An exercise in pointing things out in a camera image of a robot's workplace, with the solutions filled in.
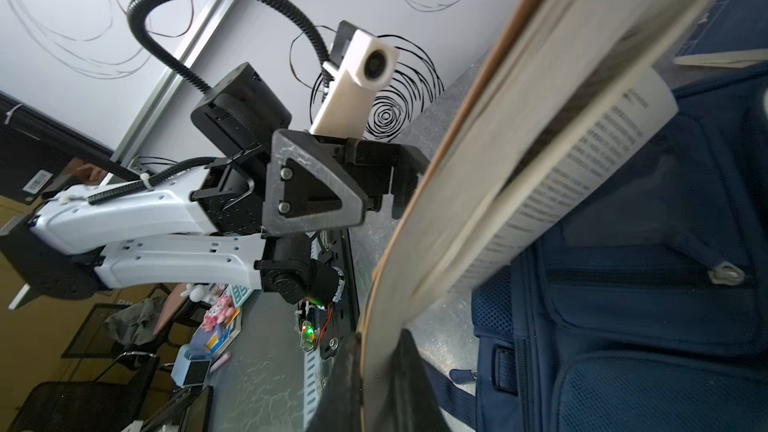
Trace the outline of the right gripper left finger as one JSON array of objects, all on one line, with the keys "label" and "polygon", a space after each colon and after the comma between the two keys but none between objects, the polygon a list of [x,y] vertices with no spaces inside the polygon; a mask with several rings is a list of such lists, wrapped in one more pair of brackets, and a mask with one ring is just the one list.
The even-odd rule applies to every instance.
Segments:
[{"label": "right gripper left finger", "polygon": [[361,425],[361,336],[348,338],[336,356],[309,432],[359,432]]}]

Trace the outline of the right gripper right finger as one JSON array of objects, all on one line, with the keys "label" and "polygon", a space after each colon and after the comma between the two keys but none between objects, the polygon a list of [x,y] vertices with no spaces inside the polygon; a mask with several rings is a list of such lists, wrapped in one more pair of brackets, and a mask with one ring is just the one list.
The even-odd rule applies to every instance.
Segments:
[{"label": "right gripper right finger", "polygon": [[402,329],[392,356],[392,397],[396,431],[449,431],[411,332]]}]

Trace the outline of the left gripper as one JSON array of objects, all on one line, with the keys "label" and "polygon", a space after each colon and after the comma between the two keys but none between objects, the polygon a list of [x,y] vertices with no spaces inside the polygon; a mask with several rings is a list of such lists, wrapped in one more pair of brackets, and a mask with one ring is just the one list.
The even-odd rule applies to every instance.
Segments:
[{"label": "left gripper", "polygon": [[262,226],[288,236],[364,223],[392,197],[399,220],[429,166],[416,147],[279,129],[272,135]]}]

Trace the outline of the navy blue student backpack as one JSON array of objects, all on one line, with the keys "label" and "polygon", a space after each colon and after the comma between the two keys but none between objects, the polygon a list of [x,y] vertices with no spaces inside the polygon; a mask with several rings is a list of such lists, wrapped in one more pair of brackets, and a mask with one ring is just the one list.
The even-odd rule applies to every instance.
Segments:
[{"label": "navy blue student backpack", "polygon": [[428,367],[477,431],[767,427],[767,68],[671,89],[713,0],[652,0],[461,254],[477,363]]}]

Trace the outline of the brown hardcover book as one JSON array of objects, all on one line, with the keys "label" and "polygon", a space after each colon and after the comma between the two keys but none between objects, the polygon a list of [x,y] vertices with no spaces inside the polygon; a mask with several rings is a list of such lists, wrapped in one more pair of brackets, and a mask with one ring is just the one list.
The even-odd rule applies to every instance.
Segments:
[{"label": "brown hardcover book", "polygon": [[521,0],[380,259],[359,326],[353,411],[394,427],[393,356],[403,326],[477,263],[503,224],[713,0]]}]

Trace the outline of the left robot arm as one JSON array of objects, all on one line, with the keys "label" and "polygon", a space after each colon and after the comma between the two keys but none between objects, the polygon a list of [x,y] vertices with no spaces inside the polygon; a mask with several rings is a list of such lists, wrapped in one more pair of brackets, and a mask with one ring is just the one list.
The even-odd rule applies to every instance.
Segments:
[{"label": "left robot arm", "polygon": [[4,257],[38,294],[83,300],[151,283],[214,283],[326,306],[341,270],[312,257],[312,236],[360,225],[386,195],[401,217],[428,161],[417,148],[290,128],[249,64],[192,115],[224,155],[145,179],[71,186],[1,230]]}]

